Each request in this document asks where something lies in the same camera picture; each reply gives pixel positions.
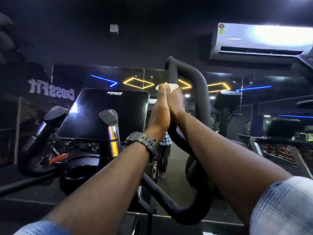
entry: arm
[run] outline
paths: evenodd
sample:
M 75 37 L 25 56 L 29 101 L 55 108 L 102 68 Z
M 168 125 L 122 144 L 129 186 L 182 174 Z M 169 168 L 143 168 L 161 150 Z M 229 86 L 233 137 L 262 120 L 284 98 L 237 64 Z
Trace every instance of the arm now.
M 171 119 L 185 135 L 208 176 L 248 227 L 253 208 L 263 192 L 274 182 L 290 178 L 291 174 L 186 113 L 181 89 L 171 94 L 168 88 L 166 91 Z
M 170 124 L 164 85 L 145 131 L 159 142 Z M 72 235 L 116 234 L 141 180 L 149 153 L 139 142 L 131 144 L 99 173 L 62 201 L 45 220 Z

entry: person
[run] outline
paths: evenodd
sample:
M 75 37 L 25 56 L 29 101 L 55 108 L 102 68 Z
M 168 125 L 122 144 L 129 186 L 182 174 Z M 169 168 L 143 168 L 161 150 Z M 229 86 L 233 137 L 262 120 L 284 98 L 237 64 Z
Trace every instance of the person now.
M 164 173 L 166 173 L 167 169 L 168 158 L 171 152 L 171 144 L 172 140 L 166 131 L 163 140 L 159 142 L 157 147 L 159 176 L 161 178 L 165 178 Z
M 174 121 L 195 156 L 250 234 L 313 234 L 313 181 L 290 173 L 212 131 L 186 113 L 181 88 L 159 86 L 145 133 L 160 142 Z M 134 142 L 57 205 L 16 235 L 114 235 L 149 160 Z

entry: pants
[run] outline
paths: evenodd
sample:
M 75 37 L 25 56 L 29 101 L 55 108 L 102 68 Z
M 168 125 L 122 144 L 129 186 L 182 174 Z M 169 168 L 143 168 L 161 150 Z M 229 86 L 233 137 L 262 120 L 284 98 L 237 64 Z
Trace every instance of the pants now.
M 157 147 L 157 152 L 158 152 L 158 167 L 159 167 L 159 172 L 166 172 L 167 168 L 167 163 L 168 163 L 168 158 L 170 156 L 171 152 L 171 146 L 170 145 L 158 145 Z

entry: yellow led light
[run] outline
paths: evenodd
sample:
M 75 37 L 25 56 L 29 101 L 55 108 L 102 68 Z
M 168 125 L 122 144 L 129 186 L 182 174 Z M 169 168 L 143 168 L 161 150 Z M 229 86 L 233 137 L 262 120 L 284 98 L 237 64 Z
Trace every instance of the yellow led light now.
M 139 86 L 135 86 L 135 85 L 129 84 L 128 82 L 130 82 L 132 80 L 137 80 L 137 81 L 140 81 L 140 82 L 146 82 L 146 83 L 149 83 L 150 85 L 144 86 L 144 87 L 139 87 Z M 138 78 L 135 78 L 135 77 L 131 77 L 131 78 L 127 79 L 126 81 L 124 81 L 123 83 L 125 85 L 136 87 L 136 88 L 139 88 L 139 89 L 142 89 L 142 90 L 145 89 L 145 88 L 154 86 L 154 83 L 152 83 L 152 82 L 144 81 L 144 80 L 141 80 L 141 79 L 138 79 Z
M 209 86 L 217 86 L 217 85 L 223 85 L 226 89 L 223 90 L 230 90 L 230 87 L 225 83 L 225 82 L 219 82 L 219 83 L 214 83 L 214 84 L 209 84 Z M 213 93 L 213 92 L 219 92 L 219 91 L 223 91 L 223 90 L 213 90 L 213 91 L 209 91 L 209 93 Z
M 182 87 L 183 90 L 192 88 L 192 86 L 189 83 L 186 83 L 181 79 L 178 79 L 178 81 L 186 85 L 185 87 Z

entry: neon light strip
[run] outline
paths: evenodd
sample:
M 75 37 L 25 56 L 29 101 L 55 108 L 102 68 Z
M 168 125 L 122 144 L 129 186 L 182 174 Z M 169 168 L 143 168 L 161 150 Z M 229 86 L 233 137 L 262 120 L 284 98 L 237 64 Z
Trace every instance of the neon light strip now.
M 102 80 L 106 80 L 106 81 L 110 81 L 110 82 L 114 82 L 114 84 L 112 84 L 110 87 L 113 87 L 117 84 L 117 82 L 115 81 L 112 81 L 112 80 L 109 80 L 109 79 L 105 79 L 105 78 L 102 78 L 102 77 L 97 77 L 97 76 L 94 76 L 94 75 L 91 75 L 92 77 L 96 77 L 96 78 L 99 78 L 99 79 L 102 79 Z
M 278 115 L 278 116 L 296 117 L 296 118 L 313 118 L 313 116 L 299 116 L 299 115 Z
M 223 89 L 223 90 L 230 90 L 230 87 L 229 87 L 225 82 L 209 84 L 208 87 L 209 87 L 209 86 L 217 86 L 217 85 L 223 85 L 223 86 L 225 86 L 226 89 Z M 209 93 L 219 92 L 219 91 L 223 91 L 223 90 L 212 90 L 212 91 L 209 91 Z
M 178 81 L 186 85 L 185 87 L 182 87 L 182 89 L 185 90 L 185 89 L 190 89 L 190 88 L 192 88 L 192 86 L 191 86 L 190 84 L 184 82 L 183 80 L 178 79 Z
M 237 89 L 236 91 L 243 91 L 243 90 L 254 90 L 254 89 L 262 89 L 262 88 L 270 88 L 272 86 L 261 86 L 261 87 L 253 87 L 253 88 L 244 88 L 244 89 Z
M 149 86 L 145 86 L 145 87 L 138 87 L 138 86 L 134 86 L 132 84 L 128 84 L 128 82 L 130 82 L 131 80 L 137 80 L 137 81 L 141 81 L 141 82 L 146 82 L 146 83 L 149 83 L 151 85 Z M 126 81 L 123 82 L 125 85 L 128 85 L 128 86 L 132 86 L 132 87 L 136 87 L 136 88 L 139 88 L 139 89 L 145 89 L 145 88 L 148 88 L 148 87 L 152 87 L 154 86 L 154 84 L 152 82 L 148 82 L 148 81 L 144 81 L 144 80 L 141 80 L 141 79 L 138 79 L 138 78 L 135 78 L 135 77 L 131 77 L 129 79 L 127 79 Z

